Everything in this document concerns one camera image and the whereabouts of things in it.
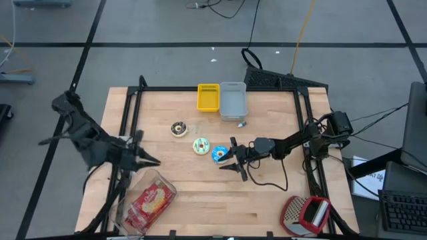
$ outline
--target snack bag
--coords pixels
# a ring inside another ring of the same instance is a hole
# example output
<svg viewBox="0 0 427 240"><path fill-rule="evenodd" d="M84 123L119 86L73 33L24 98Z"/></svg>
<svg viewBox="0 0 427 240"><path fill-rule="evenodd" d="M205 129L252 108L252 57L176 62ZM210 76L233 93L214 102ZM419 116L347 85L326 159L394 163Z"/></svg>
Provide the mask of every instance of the snack bag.
<svg viewBox="0 0 427 240"><path fill-rule="evenodd" d="M154 181L131 204L125 222L145 234L174 197L175 193L161 179Z"/></svg>

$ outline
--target gray bin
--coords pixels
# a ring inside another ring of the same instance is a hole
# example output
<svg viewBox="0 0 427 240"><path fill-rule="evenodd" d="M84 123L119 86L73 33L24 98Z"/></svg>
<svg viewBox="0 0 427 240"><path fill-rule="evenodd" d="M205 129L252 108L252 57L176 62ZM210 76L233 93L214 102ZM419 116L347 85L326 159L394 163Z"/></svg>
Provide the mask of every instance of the gray bin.
<svg viewBox="0 0 427 240"><path fill-rule="evenodd" d="M246 84L224 82L220 84L220 113L224 121L243 121L248 114Z"/></svg>

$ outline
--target yellow cable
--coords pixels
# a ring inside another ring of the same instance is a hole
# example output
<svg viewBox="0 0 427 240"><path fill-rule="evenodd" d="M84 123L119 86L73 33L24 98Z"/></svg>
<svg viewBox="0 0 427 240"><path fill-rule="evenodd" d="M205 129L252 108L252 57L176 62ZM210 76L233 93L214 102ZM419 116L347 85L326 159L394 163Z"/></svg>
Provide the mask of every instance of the yellow cable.
<svg viewBox="0 0 427 240"><path fill-rule="evenodd" d="M17 69L17 70L13 70L13 71L8 71L5 72L6 74L16 74L16 73L28 73L28 72L32 72L32 69Z"/></svg>
<svg viewBox="0 0 427 240"><path fill-rule="evenodd" d="M27 64L29 64L30 66L32 66L33 64L31 63L31 61L29 60L29 58L23 53L23 52L21 52L19 49L17 49L16 47L14 47L14 46L12 46L12 43L10 43L6 38L5 38L5 36L3 36L3 35L0 35L0 37L2 38L2 40L4 41L4 42L6 42L11 48L12 48L12 50L14 50L15 52L17 52L18 54L20 54L20 56L24 59L24 61L26 61L27 62ZM10 72L13 72L13 73L15 73L15 72L28 72L28 70L29 71L33 71L31 68L29 68L29 69L19 69L19 70L14 70L14 71L10 71Z"/></svg>
<svg viewBox="0 0 427 240"><path fill-rule="evenodd" d="M296 42L296 48L295 48L295 52L294 52L294 60L292 60L291 74L294 71L294 65L296 62L297 55L298 55L298 47L300 46L300 41L301 41L302 35L304 33L304 30L306 29L308 19L310 19L311 15L312 15L314 2L315 2L315 0L312 0L312 3L310 4L310 10L308 10L306 19L304 20L304 24L302 25L302 28L301 28L300 36L298 37L298 41Z"/></svg>

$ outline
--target white paper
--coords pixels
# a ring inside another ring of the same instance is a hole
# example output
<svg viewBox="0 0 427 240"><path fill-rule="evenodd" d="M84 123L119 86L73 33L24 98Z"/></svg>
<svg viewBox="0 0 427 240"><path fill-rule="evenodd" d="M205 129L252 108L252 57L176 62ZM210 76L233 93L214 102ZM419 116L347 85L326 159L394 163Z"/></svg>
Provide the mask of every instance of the white paper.
<svg viewBox="0 0 427 240"><path fill-rule="evenodd" d="M366 160L354 156L353 157L352 166L357 166L361 163L364 163ZM357 179L359 183L361 183L363 186L365 186L367 189L371 190L374 193L377 193L379 189L382 189L382 186L384 184L384 177L386 175L386 170L381 170L376 173L371 173L365 177L361 177ZM377 200L379 201L377 196L374 196L373 194L369 193L367 190L365 190L363 187L361 187L357 182L353 181L353 191L352 194L360 196L360 197L366 197L369 199Z"/></svg>

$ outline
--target wire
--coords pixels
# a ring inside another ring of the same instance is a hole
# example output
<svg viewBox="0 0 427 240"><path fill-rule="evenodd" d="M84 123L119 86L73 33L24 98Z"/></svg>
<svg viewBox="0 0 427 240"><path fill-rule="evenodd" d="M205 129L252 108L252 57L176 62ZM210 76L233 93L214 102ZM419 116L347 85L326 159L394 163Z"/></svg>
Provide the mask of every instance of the wire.
<svg viewBox="0 0 427 240"><path fill-rule="evenodd" d="M91 178L91 176L93 175L94 172L96 172L99 168L101 167L101 165L96 166L86 177L85 182L83 183L83 194L85 194L85 190L86 190L86 184L87 181Z"/></svg>
<svg viewBox="0 0 427 240"><path fill-rule="evenodd" d="M357 118L357 119L353 119L353 120L350 120L351 122L353 122L353 121L358 121L358 120L361 120L361 119L365 119L365 118L369 118L369 117L373 117L373 116L377 116L377 115L379 115L379 114L381 114L381 113L386 113L386 112L388 112L388 111L391 111L391 110L396 110L398 107L393 107L393 108L391 108L391 109L387 109L387 110L384 110L384 111L381 111L381 112L378 112L378 113L374 113L374 114L371 114L371 115L368 115L368 116L365 116L365 117L359 117L359 118Z"/></svg>
<svg viewBox="0 0 427 240"><path fill-rule="evenodd" d="M415 159L415 161L417 161L417 162L418 162L419 164L421 164L423 167L427 168L427 165L426 165L426 164L424 164L424 163L423 163L421 160L419 160L417 157L415 157L412 153L410 153L410 152L408 152L408 151L406 151L406 150L403 150L403 149L401 149L401 148L399 148L399 147L393 147L393 146L390 146L390 145L387 145L387 144L377 143L377 142L375 142L375 141L371 141L371 140L363 139L363 138L361 138L361 137L357 137L357 136L352 136L352 137L355 137L355 138L357 138L357 139L359 139L359 140L362 140L362 141L365 141L365 142L368 142L368 143L377 144L377 145L380 145L380 146L383 146L383 147L389 147L389 148L391 148L391 149L401 150L402 152L404 152L404 153L408 154L409 156L411 156L412 158L414 158L414 159Z"/></svg>
<svg viewBox="0 0 427 240"><path fill-rule="evenodd" d="M238 10L231 16L231 17L228 17L228 16L225 16L225 15L222 15L221 13L218 13L215 9L213 9L212 8L212 6L215 6L215 5L217 5L218 3L221 3L222 2L222 0L219 0L217 3L214 3L214 4L210 4L210 1L211 0L207 0L207 7L209 7L214 13L216 13L216 14L218 14L219 16L221 16L221 17L223 17L223 18L226 18L226 19L232 19L233 17L235 17L237 14L238 14L238 12L240 11L240 9L242 8L242 6L243 6L243 4L246 2L246 0L243 0L242 1L242 4L240 5L240 7L238 8Z"/></svg>
<svg viewBox="0 0 427 240"><path fill-rule="evenodd" d="M13 4L13 0L11 0L11 4L12 4L12 18L13 18L13 38L12 38L12 47L10 48L9 52L6 54L6 57L4 58L4 60L2 60L2 62L0 63L0 67L3 66L3 64L6 62L6 60L9 58L9 56L12 53L12 50L15 46L15 40L16 40L16 13L15 13L15 4Z"/></svg>
<svg viewBox="0 0 427 240"><path fill-rule="evenodd" d="M221 3L221 1L218 1L217 3L211 4L210 6L215 6L218 3ZM202 4L199 3L199 2L188 2L188 3L185 4L185 8L186 9L203 9L203 8L205 8L207 6L208 6L207 1L204 1Z"/></svg>
<svg viewBox="0 0 427 240"><path fill-rule="evenodd" d="M307 171L307 169L305 167L306 166L306 161L307 160L305 160L305 159L302 161L302 170L304 170L306 173L308 173L308 171ZM316 163L316 166L314 167L314 169L311 170L311 173L313 173L319 167L319 165L317 164L317 162L315 162L315 163Z"/></svg>
<svg viewBox="0 0 427 240"><path fill-rule="evenodd" d="M24 59L24 61L27 62L28 65L31 66L31 68L27 68L27 69L17 69L17 70L13 70L13 71L7 71L5 72L6 74L14 74L14 73L28 73L28 72L32 72L32 67L33 64L32 62L29 60L29 58L26 56L26 54L24 54L23 52L21 52L19 49L17 49L16 47L14 47L12 45L12 43L9 42L9 40L6 39L5 36L0 35L0 38L2 38L2 40L8 44L8 46L10 46L12 48L12 50L14 50L15 52L17 52L18 54L20 54L20 56Z"/></svg>
<svg viewBox="0 0 427 240"><path fill-rule="evenodd" d="M270 185L270 186L277 187L278 189L280 189L280 190L282 190L282 191L287 191L287 190L288 190L288 174L286 174L285 164L284 164L284 162L283 162L283 159L281 160L281 162L282 162L282 169L283 169L283 172L285 173L286 188L280 187L279 185L274 184L274 183L258 183L258 182L257 182L257 181L255 181L255 179L252 177L251 171L249 170L249 166L250 166L249 164L247 164L247 165L246 165L246 171L248 172L248 175L249 175L249 177L251 178L251 180L252 180L256 185L258 185L258 186L267 186L267 185Z"/></svg>
<svg viewBox="0 0 427 240"><path fill-rule="evenodd" d="M343 164L343 166L344 166L344 169L346 170L346 173L352 178L352 180L353 181L355 181L355 182L357 182L357 184L359 184L363 189L365 189L365 190L367 190L367 192L369 192L369 193L371 193L372 195L374 195L374 196L376 196L377 198L380 198L380 196L378 195L378 194L376 194L376 193L374 193L373 191L371 191L371 190L369 190L367 187L365 187L363 184L361 184L351 173L350 173L350 171L348 170L348 168L346 167L346 164L342 161L342 159L339 159L338 157L335 157L335 156L332 156L332 155L329 155L329 157L332 157L332 158L335 158L335 159L337 159L337 160L339 160L340 162L342 162L342 164ZM423 218L423 219L427 219L427 217L425 217L425 216L421 216L421 215L415 215L415 214L413 214L413 213L411 213L411 212L409 212L407 209L405 209L405 208L403 208L403 207L399 207L399 205L397 205L397 204L395 204L395 203L392 203L392 202L390 202L390 201L388 201L387 199L385 199L385 198L383 198L383 197L381 197L381 199L384 201L384 202L386 202L386 203L389 203L389 204L391 204L394 208L399 208L400 210L402 210L402 211L404 211L407 215L411 215L411 216L415 216L415 217L421 217L421 218Z"/></svg>
<svg viewBox="0 0 427 240"><path fill-rule="evenodd" d="M379 196L378 196L378 194L376 194L376 193L374 193L373 191L371 191L371 190L369 190L367 187L365 187L363 184L361 184L351 173L350 173L350 171L348 170L348 168L347 168L347 166L346 166L346 164L342 161L342 159L340 159L340 158L338 158L338 157L335 157L335 156L332 156L332 155L328 155L329 157L333 157L333 158L335 158L335 159L337 159L337 160L339 160L339 161L341 161L342 162L342 164L344 165L344 170L346 170L346 173L355 181L355 182L357 182L357 184L359 184L363 189L365 189L365 190L367 190L367 192L369 192L369 193L371 193L372 195L374 195L374 196L376 196L376 197L378 197L379 198Z"/></svg>
<svg viewBox="0 0 427 240"><path fill-rule="evenodd" d="M252 144L254 144L254 141L250 141L250 142L248 143L248 146L249 146L249 147L251 147L251 143L252 143ZM260 158L260 155L258 154L258 155L257 155L257 156L255 156L254 158L255 158L255 160L249 160L249 161L248 161L248 165L249 165L251 168L253 168L253 169L259 169L259 168L261 167L261 158ZM256 160L258 160L258 166L257 166L257 167L254 167L254 166L252 166L251 162L252 162L252 161L256 161Z"/></svg>
<svg viewBox="0 0 427 240"><path fill-rule="evenodd" d="M246 62L246 64L248 64L249 67L254 67L254 68L258 68L258 69L262 69L262 63L261 60L257 57L257 55L249 50L249 48L251 47L252 44L252 37L254 36L254 28L255 28L255 22L256 22L256 16L258 15L258 9L260 7L260 0L258 0L257 4L256 4L256 8L255 8L255 15L254 15L254 22L252 23L252 30L251 30L251 37L249 39L249 43L248 43L248 47L243 48L240 53L242 54L243 60ZM249 59L246 57L245 53L249 53L249 55L251 55L251 57L255 60L255 62L258 64L258 67L255 67L250 61Z"/></svg>
<svg viewBox="0 0 427 240"><path fill-rule="evenodd" d="M295 52L294 52L294 60L292 60L292 66L291 66L290 74L292 74L294 72L294 65L295 65L295 62L296 62L296 59L298 56L298 47L300 46L300 41L301 41L302 35L304 34L304 30L306 30L308 19L310 19L311 15L312 15L312 11L313 11L315 1L316 0L312 0L312 3L310 3L310 9L308 10L306 19L304 19L304 24L302 25L302 28L300 31L300 36L298 37L298 41L296 42L296 48L295 48Z"/></svg>
<svg viewBox="0 0 427 240"><path fill-rule="evenodd" d="M389 112L389 113L384 114L384 115L383 115L382 117L380 117L379 119L377 119L377 120L375 120L374 122L372 122L372 123L368 124L367 126L365 126L364 128L362 128L361 130L359 130L357 133L354 133L354 134L352 134L352 135L350 135L350 136L354 137L354 136L356 136L357 134L360 134L360 133L362 133L362 132L366 131L366 130L367 130L367 129L369 129L370 127L372 127L372 126L374 126L375 124L379 123L381 120L385 119L386 117L390 116L390 115L391 115L391 114L393 114L394 112L396 112L396 111L400 110L401 108L403 108L403 107L405 107L405 106L407 106L407 105L408 105L408 104L407 104L407 103L405 103L405 104L403 104L402 106L395 108L395 110L393 110L393 111L391 111L391 112Z"/></svg>
<svg viewBox="0 0 427 240"><path fill-rule="evenodd" d="M259 6L260 6L260 0L258 0L258 3L256 4L256 8L255 8L254 22L252 23L251 37L249 38L248 49L251 47L251 44L252 44L252 36L254 35L256 15L258 14L258 7Z"/></svg>

